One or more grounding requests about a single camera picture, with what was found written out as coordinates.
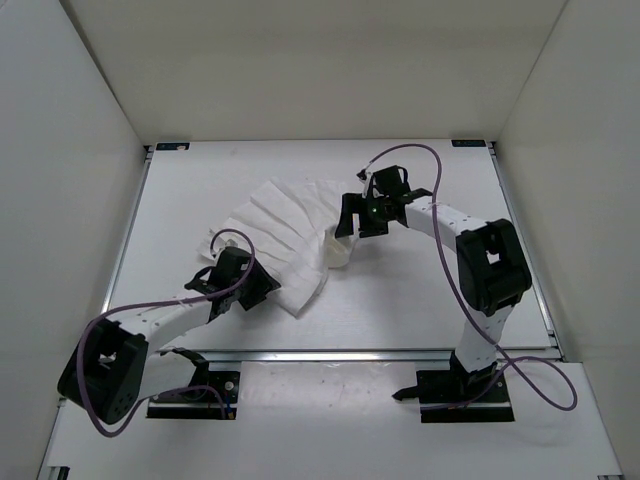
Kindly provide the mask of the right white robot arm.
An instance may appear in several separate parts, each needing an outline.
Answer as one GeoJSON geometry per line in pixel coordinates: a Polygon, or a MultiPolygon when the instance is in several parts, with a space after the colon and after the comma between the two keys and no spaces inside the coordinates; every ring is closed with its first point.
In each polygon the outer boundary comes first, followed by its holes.
{"type": "Polygon", "coordinates": [[[486,221],[437,202],[435,191],[412,189],[408,171],[391,166],[358,173],[360,193],[342,196],[338,239],[386,235],[389,225],[423,233],[439,252],[456,255],[457,270],[446,278],[466,317],[449,367],[428,384],[397,391],[403,401],[433,395],[437,402],[462,404],[479,398],[498,381],[497,346],[507,318],[532,285],[531,273],[513,224],[486,221]]]}

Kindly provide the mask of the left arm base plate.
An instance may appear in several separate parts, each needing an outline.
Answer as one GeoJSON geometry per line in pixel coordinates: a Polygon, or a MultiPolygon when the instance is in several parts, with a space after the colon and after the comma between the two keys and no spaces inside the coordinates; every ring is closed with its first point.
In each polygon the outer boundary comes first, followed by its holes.
{"type": "Polygon", "coordinates": [[[241,372],[209,370],[194,385],[208,385],[211,390],[163,394],[149,401],[146,417],[163,420],[221,420],[234,421],[238,416],[241,372]]]}

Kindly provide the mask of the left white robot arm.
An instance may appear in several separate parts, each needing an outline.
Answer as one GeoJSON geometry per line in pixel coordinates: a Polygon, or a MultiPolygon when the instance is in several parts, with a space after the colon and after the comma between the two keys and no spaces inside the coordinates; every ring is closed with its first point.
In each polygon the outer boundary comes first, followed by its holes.
{"type": "Polygon", "coordinates": [[[203,395],[209,385],[205,360],[178,347],[177,339],[227,313],[235,303],[252,309],[281,284],[249,252],[227,247],[184,288],[205,299],[120,311],[100,320],[85,336],[85,388],[100,421],[116,424],[139,401],[169,390],[178,389],[188,398],[203,395]]]}

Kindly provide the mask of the white pleated skirt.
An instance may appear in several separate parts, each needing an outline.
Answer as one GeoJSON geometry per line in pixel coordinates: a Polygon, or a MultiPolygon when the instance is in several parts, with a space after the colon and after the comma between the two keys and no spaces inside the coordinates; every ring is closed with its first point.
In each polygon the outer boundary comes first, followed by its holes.
{"type": "Polygon", "coordinates": [[[215,262],[223,246],[239,240],[229,233],[216,238],[215,233],[235,229],[246,234],[256,249],[256,260],[281,284],[270,297],[299,317],[323,290],[329,271],[349,263],[358,241],[355,236],[335,237],[346,192],[347,184],[341,181],[272,178],[211,228],[197,253],[215,262]]]}

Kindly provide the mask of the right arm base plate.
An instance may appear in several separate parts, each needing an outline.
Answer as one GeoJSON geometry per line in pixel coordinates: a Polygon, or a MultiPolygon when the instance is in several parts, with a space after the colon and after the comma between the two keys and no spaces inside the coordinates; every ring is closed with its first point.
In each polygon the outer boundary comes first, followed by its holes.
{"type": "Polygon", "coordinates": [[[491,388],[472,401],[483,386],[463,394],[448,383],[450,371],[418,370],[420,420],[423,424],[511,423],[515,415],[508,386],[501,375],[491,388]]]}

